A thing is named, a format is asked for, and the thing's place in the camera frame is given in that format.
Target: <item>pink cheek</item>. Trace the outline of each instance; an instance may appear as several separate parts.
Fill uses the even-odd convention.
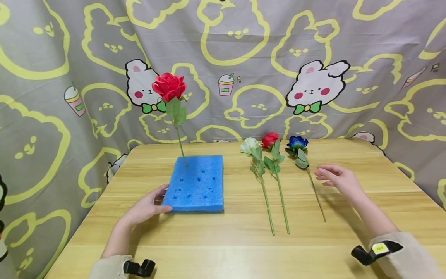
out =
[[[330,88],[324,88],[321,91],[321,95],[327,95],[328,93],[330,93]]]
[[[304,95],[302,94],[302,92],[298,92],[298,93],[296,93],[296,95],[294,95],[294,98],[295,98],[296,100],[298,100],[298,99],[302,98],[302,96],[304,96]]]
[[[142,98],[142,92],[141,91],[136,91],[135,92],[135,97],[138,98],[138,99],[141,99]]]

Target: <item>blue rose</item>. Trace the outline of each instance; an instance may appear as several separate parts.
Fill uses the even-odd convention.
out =
[[[303,138],[301,136],[298,137],[290,137],[289,138],[289,143],[287,144],[287,146],[289,146],[291,149],[302,149],[305,150],[306,146],[308,145],[308,140],[306,138]]]

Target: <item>cartoon bunny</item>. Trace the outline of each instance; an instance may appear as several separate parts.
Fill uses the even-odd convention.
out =
[[[386,155],[384,153],[384,151],[375,144],[375,135],[374,134],[369,133],[369,132],[358,132],[358,133],[355,133],[352,137],[360,138],[360,139],[368,141],[374,147],[376,147],[376,149],[379,150],[379,152],[381,152],[384,156]]]
[[[6,199],[7,193],[8,190],[6,188],[6,184],[3,182],[0,175],[0,212],[4,207],[4,200]],[[8,250],[6,248],[4,239],[2,238],[3,229],[4,229],[4,223],[0,220],[0,262],[2,262],[8,255]]]
[[[321,106],[336,99],[345,88],[342,75],[350,68],[350,64],[339,61],[324,68],[321,61],[316,60],[303,65],[296,82],[286,95],[287,105],[294,109],[294,114],[310,111],[317,113]]]
[[[143,113],[166,112],[161,96],[152,89],[158,74],[140,59],[127,62],[125,70],[128,77],[127,95],[132,104],[142,107]]]
[[[121,167],[122,163],[124,163],[124,160],[127,158],[127,154],[122,154],[119,159],[117,159],[113,164],[108,163],[108,169],[107,169],[107,184],[110,183],[113,176],[115,176],[115,173],[118,171],[118,169]]]

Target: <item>yellow bear outline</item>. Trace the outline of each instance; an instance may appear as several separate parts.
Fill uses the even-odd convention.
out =
[[[51,180],[56,174],[56,171],[59,169],[63,158],[65,157],[68,145],[70,144],[71,135],[69,130],[65,127],[65,124],[57,117],[45,116],[40,112],[30,111],[22,103],[15,101],[8,95],[0,95],[0,103],[5,103],[11,109],[18,110],[22,115],[22,117],[30,117],[39,121],[40,123],[54,124],[57,130],[62,134],[62,138],[59,144],[59,149],[56,154],[56,157],[54,158],[53,163],[51,164],[48,171],[45,173],[44,177],[36,185],[26,190],[25,192],[15,195],[9,194],[6,197],[5,204],[15,204],[31,197],[32,195],[43,189],[48,183],[51,182]]]
[[[362,20],[362,21],[372,21],[374,19],[379,18],[382,16],[385,12],[388,12],[395,8],[399,3],[401,3],[404,0],[392,0],[390,4],[387,6],[383,6],[379,8],[379,10],[371,15],[366,15],[360,12],[360,9],[362,8],[362,5],[364,4],[365,0],[357,0],[355,7],[353,8],[352,16],[354,19]]]
[[[396,84],[398,82],[398,80],[401,79],[400,71],[403,67],[403,64],[401,63],[403,61],[403,56],[401,54],[393,54],[393,53],[382,53],[382,54],[375,55],[372,58],[370,58],[363,66],[351,66],[350,70],[356,70],[356,72],[353,74],[353,76],[351,78],[344,80],[344,82],[345,83],[352,82],[353,80],[355,80],[357,78],[356,74],[358,74],[358,73],[373,72],[373,70],[370,69],[370,66],[376,60],[382,59],[382,58],[383,59],[386,59],[386,58],[393,59],[393,63],[392,63],[393,69],[390,71],[390,73],[393,75],[393,84]],[[340,112],[354,113],[354,112],[361,112],[366,109],[376,108],[379,103],[380,103],[380,101],[372,103],[372,104],[367,104],[364,106],[356,107],[356,108],[343,108],[343,107],[337,105],[334,101],[329,102],[328,105]]]
[[[96,201],[92,201],[90,203],[87,202],[88,197],[92,193],[102,192],[101,187],[91,188],[90,186],[88,186],[87,183],[85,182],[85,177],[88,171],[90,171],[95,166],[95,164],[102,158],[102,156],[104,156],[105,153],[110,153],[112,155],[115,155],[116,159],[119,159],[119,157],[121,157],[122,155],[121,152],[115,148],[103,147],[101,151],[98,153],[98,155],[81,169],[78,176],[78,185],[79,188],[81,188],[85,192],[84,198],[81,201],[81,206],[83,208],[90,208],[96,203]]]
[[[427,80],[421,83],[418,83],[414,86],[412,86],[406,93],[406,95],[404,96],[404,98],[400,101],[393,101],[393,102],[389,102],[386,104],[386,106],[384,107],[384,111],[385,112],[389,112],[395,116],[397,116],[398,118],[401,119],[400,123],[397,126],[398,131],[400,132],[401,135],[403,135],[405,138],[415,141],[415,142],[419,142],[419,141],[433,141],[433,140],[439,140],[442,142],[446,142],[446,136],[438,136],[438,135],[434,135],[434,134],[430,134],[428,136],[411,136],[409,134],[407,134],[406,132],[403,131],[403,126],[406,123],[412,124],[410,122],[410,119],[408,117],[409,114],[412,114],[415,111],[415,107],[414,105],[410,102],[413,95],[415,93],[418,92],[418,90],[423,89],[425,87],[429,87],[429,86],[433,86],[433,85],[446,85],[446,79],[431,79],[431,80]],[[392,106],[393,105],[405,105],[408,108],[407,113],[405,113],[404,115],[395,112],[392,110]]]
[[[288,134],[289,134],[289,129],[290,129],[290,122],[291,122],[292,119],[294,119],[296,117],[301,119],[300,122],[309,121],[311,125],[321,124],[322,126],[324,126],[327,129],[327,134],[325,136],[321,137],[321,139],[327,138],[333,132],[333,128],[325,122],[325,119],[327,119],[327,115],[324,114],[324,113],[318,112],[318,113],[315,113],[315,114],[311,114],[311,115],[309,115],[307,117],[305,117],[303,115],[292,115],[292,116],[288,117],[285,120],[285,132],[283,134],[282,139],[284,139],[284,140],[287,139]],[[321,119],[319,119],[316,122],[313,122],[311,119],[314,118],[314,117],[321,117]]]
[[[10,71],[14,75],[23,78],[23,79],[29,79],[29,80],[43,80],[43,79],[53,79],[57,78],[59,76],[65,75],[68,73],[70,69],[70,65],[68,62],[68,49],[70,47],[70,33],[68,33],[68,29],[65,26],[65,23],[63,22],[63,19],[51,9],[51,7],[48,5],[46,0],[42,0],[43,4],[45,5],[46,9],[52,15],[56,21],[59,23],[60,29],[63,32],[63,50],[65,54],[65,62],[63,65],[61,65],[59,68],[52,69],[49,71],[31,71],[25,68],[22,68],[21,66],[15,64],[12,60],[9,59],[9,57],[6,55],[6,53],[3,51],[1,47],[0,42],[0,64],[5,67],[6,70]],[[0,3],[0,25],[5,24],[8,19],[10,18],[11,13],[9,11],[9,8],[5,5]]]
[[[174,140],[162,140],[162,139],[158,139],[158,138],[155,138],[154,136],[152,136],[152,135],[150,134],[149,126],[148,126],[148,125],[146,124],[146,122],[144,121],[144,118],[146,118],[147,116],[150,116],[150,117],[155,118],[155,121],[157,121],[157,120],[161,120],[161,119],[160,119],[159,117],[157,117],[157,116],[151,114],[151,113],[149,113],[149,114],[142,114],[142,115],[138,118],[139,122],[142,124],[142,126],[143,126],[143,128],[144,128],[145,134],[146,134],[149,138],[153,139],[153,140],[156,141],[156,142],[160,142],[160,143],[179,143],[179,140],[178,140],[178,139],[174,139]],[[185,135],[184,137],[181,138],[181,141],[183,142],[183,141],[185,141],[186,139],[187,139],[187,136]]]
[[[45,217],[43,217],[41,219],[37,219],[35,212],[29,212],[29,213],[23,215],[22,217],[12,221],[3,232],[3,236],[6,239],[9,232],[13,228],[20,225],[23,221],[27,221],[28,231],[25,233],[25,235],[22,236],[22,238],[19,241],[13,242],[9,245],[11,248],[14,248],[14,247],[21,245],[23,242],[25,242],[33,234],[33,232],[37,226],[45,223],[49,219],[55,218],[55,217],[61,217],[65,221],[65,231],[63,233],[62,239],[61,239],[59,246],[57,247],[54,255],[52,256],[52,258],[50,259],[48,264],[45,266],[45,268],[42,270],[40,275],[37,277],[37,279],[42,279],[46,275],[48,270],[50,270],[50,268],[52,267],[54,262],[57,260],[59,254],[62,252],[63,248],[65,247],[65,244],[68,240],[68,236],[70,234],[70,227],[71,227],[70,212],[65,209],[58,209],[58,210],[51,212],[50,214],[46,215]]]
[[[162,23],[166,17],[168,15],[173,14],[174,12],[176,12],[177,10],[180,10],[182,8],[185,8],[187,6],[187,4],[189,3],[189,0],[181,0],[180,2],[177,3],[172,3],[170,5],[170,7],[168,7],[167,9],[161,10],[160,11],[160,15],[156,18],[154,18],[152,20],[152,22],[147,23],[144,21],[140,21],[139,19],[137,19],[134,15],[134,9],[133,9],[133,4],[137,3],[137,4],[141,4],[141,2],[139,0],[127,0],[125,2],[125,7],[127,10],[127,15],[128,18],[130,20],[131,23],[137,25],[137,26],[141,26],[147,29],[155,29],[157,28],[157,26]]]
[[[85,110],[87,111],[88,117],[90,118],[92,131],[93,131],[93,135],[95,136],[95,138],[98,138],[98,134],[99,133],[101,135],[103,135],[104,137],[111,137],[115,133],[115,131],[118,129],[118,123],[119,123],[119,120],[120,120],[121,116],[123,116],[124,114],[126,114],[127,112],[132,110],[132,103],[131,103],[130,99],[127,97],[127,94],[124,91],[122,91],[118,87],[114,86],[113,84],[102,83],[102,82],[92,83],[92,84],[89,84],[86,87],[84,87],[82,89],[82,91],[81,91],[82,99],[85,100],[85,95],[90,90],[93,90],[93,89],[108,89],[108,90],[112,90],[112,91],[118,93],[119,95],[121,95],[127,101],[127,107],[122,109],[118,113],[118,115],[116,115],[115,123],[114,123],[114,126],[113,126],[113,130],[111,132],[109,132],[109,133],[107,133],[105,131],[105,128],[107,127],[107,124],[102,125],[102,126],[98,126],[98,121],[91,117],[90,113],[88,112],[88,106],[85,105]]]
[[[192,118],[196,117],[199,113],[201,113],[209,105],[209,101],[211,98],[211,92],[209,91],[209,88],[206,85],[204,85],[203,81],[199,78],[198,72],[195,69],[195,66],[193,64],[176,63],[172,66],[172,70],[170,72],[172,74],[175,74],[175,72],[177,71],[177,69],[179,67],[189,68],[190,73],[194,77],[194,81],[198,84],[200,89],[204,91],[204,102],[196,110],[194,110],[193,112],[186,115],[186,119],[192,119]],[[164,118],[165,116],[167,116],[167,114],[163,113],[160,116],[157,116],[156,118],[159,120],[159,119]],[[172,124],[172,121],[169,121],[169,120],[164,120],[164,122],[167,124]]]
[[[446,178],[440,179],[438,182],[437,194],[443,203],[443,209],[446,209],[446,196],[444,191],[446,190]]]
[[[388,142],[389,142],[389,133],[388,133],[387,125],[386,125],[383,121],[381,121],[381,120],[379,120],[379,119],[371,119],[371,120],[369,121],[369,123],[374,123],[374,124],[378,125],[379,128],[381,128],[381,131],[382,131],[382,133],[383,133],[383,140],[382,140],[381,145],[379,145],[379,146],[377,146],[377,147],[378,147],[379,149],[381,149],[381,150],[386,149],[387,144],[388,144]],[[364,127],[364,124],[362,124],[362,123],[354,124],[354,125],[352,125],[352,126],[350,127],[350,129],[348,129],[348,132],[347,132],[344,136],[340,136],[340,137],[338,137],[338,138],[346,138],[346,137],[347,137],[349,134],[351,134],[356,128],[361,128],[361,127]]]
[[[212,2],[215,2],[216,4],[222,5],[220,10],[222,10],[224,8],[234,8],[235,5],[232,2],[230,2],[229,0],[226,0],[224,2],[222,2],[222,1],[212,1],[212,0],[201,0],[200,1],[200,4],[198,5],[198,8],[197,8],[197,16],[204,23],[204,30],[203,30],[203,34],[202,34],[201,39],[200,39],[200,46],[201,46],[201,51],[203,53],[204,58],[206,58],[206,60],[209,63],[217,65],[217,66],[234,66],[234,65],[241,64],[241,63],[245,62],[246,60],[252,58],[254,55],[256,55],[268,43],[269,35],[270,35],[270,32],[271,32],[269,24],[263,18],[262,13],[258,9],[257,0],[249,0],[249,1],[251,2],[251,5],[252,5],[251,11],[255,14],[255,16],[257,18],[257,23],[260,26],[262,26],[263,29],[264,29],[263,40],[260,43],[258,43],[248,53],[243,54],[240,57],[232,58],[232,59],[229,59],[229,60],[218,60],[218,59],[215,59],[209,53],[209,51],[207,49],[207,45],[206,45],[207,37],[208,37],[209,31],[210,31],[210,28],[213,27],[213,26],[218,25],[223,20],[223,13],[220,11],[219,12],[219,16],[216,19],[210,20],[203,13],[203,11],[206,8],[207,4],[212,3]]]
[[[249,120],[250,118],[243,117],[242,115],[244,114],[244,110],[237,107],[237,98],[239,97],[239,95],[247,90],[250,90],[250,89],[260,89],[260,90],[264,90],[268,93],[271,93],[275,97],[277,97],[279,99],[280,103],[282,104],[282,106],[280,107],[278,112],[271,114],[270,116],[266,117],[265,119],[262,119],[262,121],[260,121],[255,126],[246,126],[245,125],[245,121]],[[256,129],[256,128],[259,128],[260,126],[262,126],[266,121],[272,119],[273,117],[275,117],[277,115],[280,115],[284,111],[285,107],[286,107],[285,97],[276,88],[271,87],[269,85],[264,85],[264,84],[252,84],[252,85],[243,86],[242,88],[237,90],[237,92],[234,93],[234,96],[232,98],[232,107],[225,110],[224,115],[225,115],[225,118],[228,120],[240,121],[240,125],[244,129]],[[229,114],[231,112],[235,112],[235,111],[240,113],[239,117],[229,116]]]
[[[236,131],[234,131],[233,129],[231,129],[229,127],[226,127],[226,126],[211,124],[211,125],[205,126],[205,127],[201,128],[200,130],[198,130],[197,133],[196,133],[197,139],[193,140],[193,141],[190,141],[190,142],[191,143],[205,142],[204,140],[201,139],[201,135],[204,132],[206,132],[207,130],[212,129],[212,128],[226,131],[226,132],[230,133],[231,135],[233,135],[238,141],[240,141],[240,142],[243,141],[242,137]]]
[[[410,174],[410,180],[412,180],[413,182],[415,182],[415,172],[408,166],[406,166],[403,163],[400,162],[394,162],[393,163],[395,166],[402,168],[403,170],[407,171]]]
[[[133,138],[133,139],[131,139],[131,140],[129,140],[129,141],[127,142],[127,149],[128,149],[129,151],[130,151],[130,143],[132,143],[132,142],[136,142],[138,145],[143,145],[143,144],[144,144],[142,141]]]
[[[121,35],[130,42],[135,42],[138,45],[138,48],[141,50],[142,54],[144,55],[145,63],[150,66],[149,58],[147,58],[147,55],[144,52],[144,49],[141,45],[141,42],[139,41],[139,38],[136,33],[133,35],[129,35],[124,32],[122,26],[120,25],[121,22],[130,21],[128,17],[114,17],[112,13],[101,3],[93,3],[90,5],[87,5],[84,7],[84,21],[85,21],[85,30],[84,30],[84,38],[82,39],[81,46],[85,54],[87,55],[88,59],[93,61],[96,64],[99,64],[109,70],[115,71],[121,75],[126,75],[126,70],[123,68],[118,68],[110,63],[108,63],[105,60],[102,60],[96,56],[93,55],[92,51],[88,48],[88,44],[93,40],[91,38],[91,33],[93,32],[93,29],[95,28],[92,24],[93,17],[91,16],[91,12],[94,9],[100,9],[104,12],[104,14],[108,17],[107,25],[114,25],[121,28]]]
[[[277,61],[276,61],[276,57],[277,57],[277,52],[283,48],[283,46],[285,45],[286,41],[289,39],[289,37],[291,36],[291,32],[294,29],[295,25],[296,25],[296,21],[303,17],[306,16],[308,18],[309,24],[307,27],[304,28],[304,30],[316,30],[316,33],[314,34],[314,39],[321,43],[321,44],[325,44],[325,52],[326,52],[326,56],[324,59],[323,64],[324,65],[329,65],[330,61],[331,61],[331,56],[332,56],[332,49],[331,49],[331,40],[339,34],[340,32],[340,27],[339,27],[339,23],[337,20],[335,20],[334,18],[330,18],[330,19],[326,19],[326,20],[322,20],[322,21],[316,21],[314,19],[314,15],[311,12],[311,10],[305,10],[303,12],[298,13],[297,15],[295,15],[289,26],[288,29],[286,30],[285,36],[280,40],[279,44],[277,46],[275,46],[273,48],[273,51],[271,53],[271,64],[272,66],[280,73],[287,75],[291,78],[296,78],[298,73],[297,72],[293,72],[290,70],[285,69],[282,65],[280,65]],[[331,25],[331,27],[333,28],[333,32],[330,33],[327,37],[320,37],[319,36],[319,31],[318,31],[318,27],[322,26],[322,25],[326,25],[329,24]]]
[[[446,48],[444,48],[439,52],[425,51],[428,44],[430,44],[430,42],[433,39],[435,39],[435,37],[438,35],[438,33],[440,33],[441,29],[443,28],[443,26],[445,24],[446,24],[446,17],[440,23],[438,23],[437,26],[432,30],[432,32],[429,35],[429,38],[427,39],[426,45],[424,46],[423,51],[419,54],[418,58],[421,58],[424,60],[431,60],[431,59],[434,59],[435,57],[437,57],[443,50],[446,50]]]

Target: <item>wooden table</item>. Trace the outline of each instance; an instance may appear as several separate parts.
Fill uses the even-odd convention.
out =
[[[225,212],[166,214],[137,227],[132,249],[137,262],[156,262],[154,278],[386,278],[378,266],[364,267],[350,256],[353,247],[369,241],[355,211],[335,188],[314,180],[324,223],[307,174],[291,159],[280,173],[290,235],[277,183],[265,175],[273,237],[261,185],[239,142],[185,144],[184,149],[187,155],[223,154]],[[46,278],[87,278],[115,222],[143,194],[169,182],[179,154],[178,144],[133,149]],[[375,147],[359,139],[311,140],[309,160],[354,170],[367,194],[425,245],[446,273],[446,213]]]

